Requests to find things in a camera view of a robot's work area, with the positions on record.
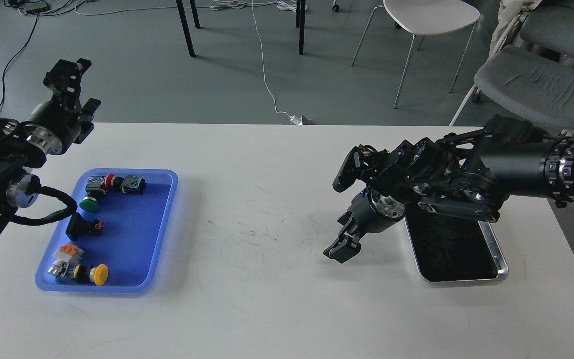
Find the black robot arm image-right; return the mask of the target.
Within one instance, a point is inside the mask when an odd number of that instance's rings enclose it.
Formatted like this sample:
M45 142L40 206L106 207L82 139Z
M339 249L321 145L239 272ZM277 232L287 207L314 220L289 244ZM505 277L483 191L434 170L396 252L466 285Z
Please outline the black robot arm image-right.
M333 189L365 184L338 222L342 229L324 254L339 263L360 252L360 239L399 222L412 206L495 223L511 195L574 203L574 137L545 136L526 120L494 116L480 130L433 141L402 141L391 152L353 147Z

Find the black cylindrical gripper body image-left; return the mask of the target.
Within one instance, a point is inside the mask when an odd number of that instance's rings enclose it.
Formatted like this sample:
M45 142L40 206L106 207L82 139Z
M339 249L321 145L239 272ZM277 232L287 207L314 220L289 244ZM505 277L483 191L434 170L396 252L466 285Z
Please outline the black cylindrical gripper body image-left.
M55 101L37 105L22 122L25 140L46 155L65 153L80 135L78 114Z

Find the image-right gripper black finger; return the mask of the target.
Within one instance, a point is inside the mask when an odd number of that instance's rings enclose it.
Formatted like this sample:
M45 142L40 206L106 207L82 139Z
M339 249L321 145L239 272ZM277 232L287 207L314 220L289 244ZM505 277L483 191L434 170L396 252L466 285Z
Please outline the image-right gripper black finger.
M360 218L356 216L351 209L348 209L342 216L340 216L337 222L342 225L342 229L338 233L338 239L362 238Z
M344 230L339 233L334 243L323 251L323 254L338 263L346 263L346 261L360 253L360 240L363 236L364 234L359 231L349 232Z

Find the black cylindrical gripper body image-right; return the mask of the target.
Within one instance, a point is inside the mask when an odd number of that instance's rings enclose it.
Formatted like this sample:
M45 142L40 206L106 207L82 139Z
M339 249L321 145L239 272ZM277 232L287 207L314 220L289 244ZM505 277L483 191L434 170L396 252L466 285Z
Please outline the black cylindrical gripper body image-right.
M383 232L401 221L406 206L375 190L362 190L352 199L349 212L349 234L365 235Z

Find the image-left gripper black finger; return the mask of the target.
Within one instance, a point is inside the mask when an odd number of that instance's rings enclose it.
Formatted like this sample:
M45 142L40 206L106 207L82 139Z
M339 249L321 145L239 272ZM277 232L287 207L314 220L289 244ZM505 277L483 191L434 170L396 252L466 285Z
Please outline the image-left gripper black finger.
M82 107L78 116L78 124L80 125L80 132L74 139L74 143L80 145L87 136L93 131L94 112L100 107L101 101L98 99L90 98Z
M52 91L52 99L67 111L80 110L81 79L91 65L92 62L84 58L75 62L59 59L46 73L44 86Z

